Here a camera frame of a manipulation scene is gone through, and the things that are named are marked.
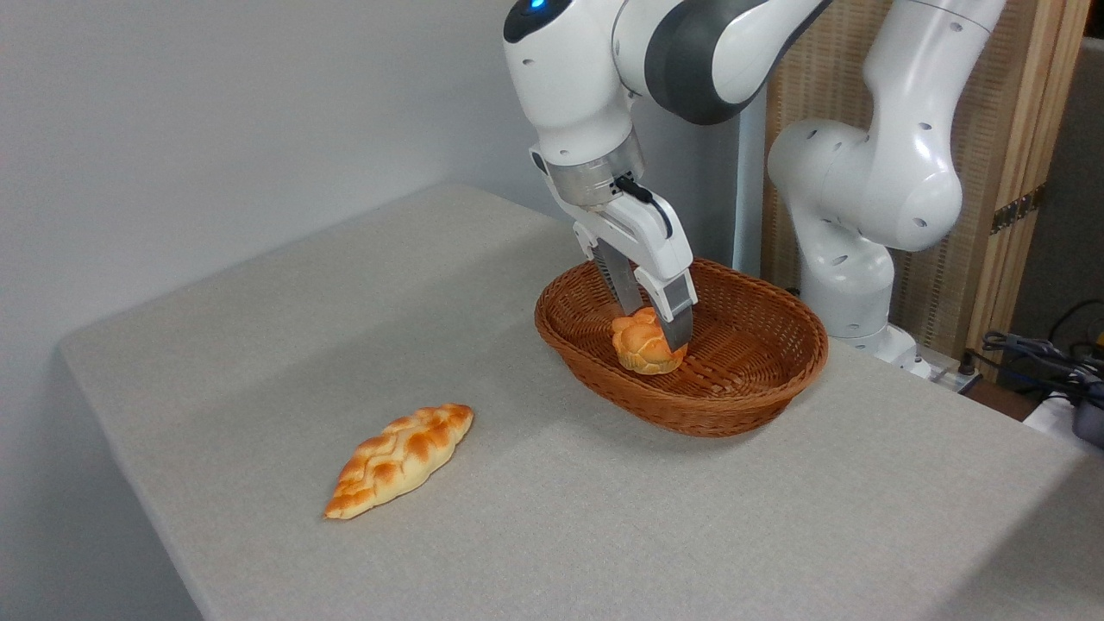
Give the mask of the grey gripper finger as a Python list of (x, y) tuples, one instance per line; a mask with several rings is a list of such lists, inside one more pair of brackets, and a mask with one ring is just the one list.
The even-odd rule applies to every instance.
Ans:
[(693, 306), (698, 302), (690, 271), (664, 280), (646, 270), (636, 270), (636, 278), (648, 294), (668, 348), (682, 349), (693, 338)]
[(611, 294), (619, 303), (620, 310), (626, 316), (643, 308), (643, 296), (637, 280), (631, 272), (631, 263), (618, 250), (607, 242), (596, 242), (593, 248), (593, 260), (599, 269)]

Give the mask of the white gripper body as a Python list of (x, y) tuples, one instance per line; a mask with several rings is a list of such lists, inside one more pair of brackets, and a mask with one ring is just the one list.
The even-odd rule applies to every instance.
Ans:
[(596, 242), (607, 242), (636, 265), (635, 277), (636, 270), (646, 270), (656, 278), (675, 278), (693, 264), (693, 252), (673, 207), (662, 198), (656, 202), (619, 194), (602, 210), (569, 206), (580, 248), (592, 260)]

